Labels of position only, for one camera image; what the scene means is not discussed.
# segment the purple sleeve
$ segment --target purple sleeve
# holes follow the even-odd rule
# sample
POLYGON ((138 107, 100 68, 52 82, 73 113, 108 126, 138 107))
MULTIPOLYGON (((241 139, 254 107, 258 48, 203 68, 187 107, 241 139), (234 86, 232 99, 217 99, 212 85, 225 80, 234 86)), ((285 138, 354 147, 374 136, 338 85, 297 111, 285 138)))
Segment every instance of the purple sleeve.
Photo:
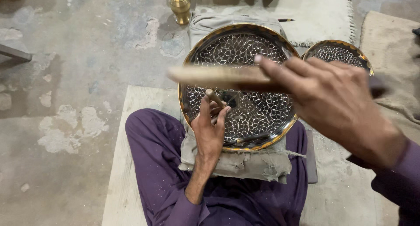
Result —
POLYGON ((408 146, 393 169, 375 169, 372 189, 400 206, 399 225, 420 225, 420 147, 408 146))
POLYGON ((165 226, 199 225, 209 214, 204 201, 200 205, 194 205, 186 198, 184 191, 181 191, 165 226))

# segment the purple clothing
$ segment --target purple clothing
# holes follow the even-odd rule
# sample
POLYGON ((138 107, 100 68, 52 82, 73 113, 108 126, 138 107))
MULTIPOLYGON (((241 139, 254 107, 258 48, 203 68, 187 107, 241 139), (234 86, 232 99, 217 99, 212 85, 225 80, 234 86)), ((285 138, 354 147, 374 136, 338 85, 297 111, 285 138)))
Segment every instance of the purple clothing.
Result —
MULTIPOLYGON (((289 157, 287 184, 256 179, 216 177, 194 205, 184 190, 191 177, 181 171, 182 124, 165 113, 141 109, 126 122, 126 133, 148 225, 298 225, 307 193, 306 159, 289 157)), ((306 154, 307 137, 296 122, 286 148, 306 154)))
POLYGON ((407 141, 399 163, 392 169, 375 169, 372 189, 399 208, 399 225, 420 225, 420 147, 407 141))

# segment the brass vase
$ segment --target brass vase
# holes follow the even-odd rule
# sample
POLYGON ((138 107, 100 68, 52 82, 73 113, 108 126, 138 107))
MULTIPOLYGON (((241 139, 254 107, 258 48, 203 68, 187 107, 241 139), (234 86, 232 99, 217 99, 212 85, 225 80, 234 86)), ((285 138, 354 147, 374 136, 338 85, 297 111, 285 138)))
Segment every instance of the brass vase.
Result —
POLYGON ((172 12, 175 14, 175 21, 180 25, 189 23, 191 13, 189 8, 191 3, 189 0, 169 0, 172 12))

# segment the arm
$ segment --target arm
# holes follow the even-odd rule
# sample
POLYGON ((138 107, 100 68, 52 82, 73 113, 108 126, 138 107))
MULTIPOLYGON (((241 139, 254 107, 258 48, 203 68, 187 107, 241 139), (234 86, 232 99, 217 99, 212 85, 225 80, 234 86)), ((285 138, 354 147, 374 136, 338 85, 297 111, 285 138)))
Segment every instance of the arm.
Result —
POLYGON ((401 207, 403 222, 419 215, 419 147, 381 115, 363 69, 316 58, 279 66, 256 56, 255 63, 291 91, 298 116, 374 169, 372 188, 401 207))
POLYGON ((230 109, 229 106, 221 109, 215 102, 210 103, 207 96, 201 100, 200 113, 191 123, 197 141, 194 170, 165 225, 198 225, 209 215, 202 195, 222 152, 225 117, 230 109))

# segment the pencil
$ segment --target pencil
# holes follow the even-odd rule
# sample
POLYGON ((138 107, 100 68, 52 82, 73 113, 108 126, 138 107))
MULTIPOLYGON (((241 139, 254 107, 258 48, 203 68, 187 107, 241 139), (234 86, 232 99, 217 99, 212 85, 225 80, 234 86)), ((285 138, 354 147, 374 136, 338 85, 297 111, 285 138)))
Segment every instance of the pencil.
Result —
POLYGON ((284 22, 284 21, 295 21, 295 19, 287 19, 287 18, 280 18, 278 19, 279 22, 284 22))

